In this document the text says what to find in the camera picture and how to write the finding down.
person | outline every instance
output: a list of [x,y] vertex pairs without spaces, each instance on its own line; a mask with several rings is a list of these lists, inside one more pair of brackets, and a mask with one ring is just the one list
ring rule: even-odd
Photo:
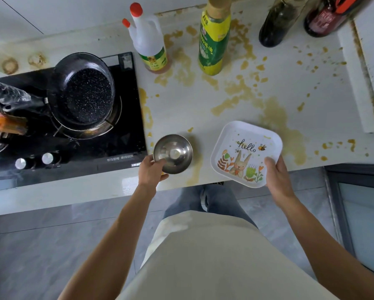
[[[351,256],[294,195],[283,158],[267,157],[267,186],[318,280],[288,260],[222,185],[183,189],[165,212],[141,269],[122,291],[164,160],[147,156],[119,217],[59,300],[374,299],[374,275]],[[205,197],[207,212],[200,196]]]

person's left arm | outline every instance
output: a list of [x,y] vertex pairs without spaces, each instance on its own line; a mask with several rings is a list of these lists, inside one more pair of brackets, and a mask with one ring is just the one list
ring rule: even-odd
[[134,194],[95,250],[72,276],[58,300],[114,300],[119,295],[133,262],[156,186],[169,176],[161,175],[164,160],[152,161],[152,155],[145,157]]

jeans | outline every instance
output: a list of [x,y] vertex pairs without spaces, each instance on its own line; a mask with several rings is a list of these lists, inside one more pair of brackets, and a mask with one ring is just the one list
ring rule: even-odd
[[183,188],[175,203],[166,209],[163,218],[165,219],[169,216],[188,210],[205,212],[201,206],[200,196],[202,194],[206,196],[207,199],[207,212],[238,217],[257,227],[251,218],[244,212],[231,189],[219,184],[206,184]]

person's right arm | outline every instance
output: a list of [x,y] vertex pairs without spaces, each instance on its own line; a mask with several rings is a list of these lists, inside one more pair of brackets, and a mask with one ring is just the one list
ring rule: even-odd
[[313,271],[326,289],[341,300],[374,299],[374,274],[347,252],[295,196],[280,156],[265,159],[266,182],[288,219]]

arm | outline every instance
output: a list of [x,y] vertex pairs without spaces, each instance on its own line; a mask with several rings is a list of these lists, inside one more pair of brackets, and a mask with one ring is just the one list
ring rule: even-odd
[[165,160],[152,163],[147,156],[140,165],[139,184],[109,231],[80,269],[72,276],[58,300],[113,300],[123,288],[148,206],[162,175]]
[[303,247],[319,283],[341,300],[374,299],[374,275],[330,236],[294,195],[287,167],[265,159],[266,181]]

